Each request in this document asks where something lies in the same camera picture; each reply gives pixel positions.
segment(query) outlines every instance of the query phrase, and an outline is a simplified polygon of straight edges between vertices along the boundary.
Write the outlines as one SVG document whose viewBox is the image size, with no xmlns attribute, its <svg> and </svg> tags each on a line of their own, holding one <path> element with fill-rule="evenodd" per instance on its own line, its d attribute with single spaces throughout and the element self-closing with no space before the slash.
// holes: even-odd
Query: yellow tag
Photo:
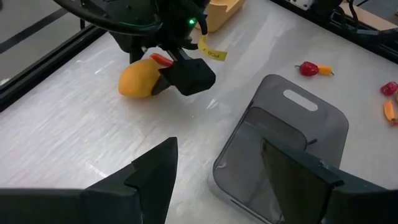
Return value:
<svg viewBox="0 0 398 224">
<path fill-rule="evenodd" d="M 227 52 L 222 52 L 219 50 L 214 50 L 211 49 L 207 44 L 205 43 L 207 39 L 207 35 L 201 35 L 199 38 L 198 42 L 198 48 L 201 52 L 203 52 L 207 57 L 213 59 L 213 60 L 219 60 L 219 61 L 225 61 Z"/>
</svg>

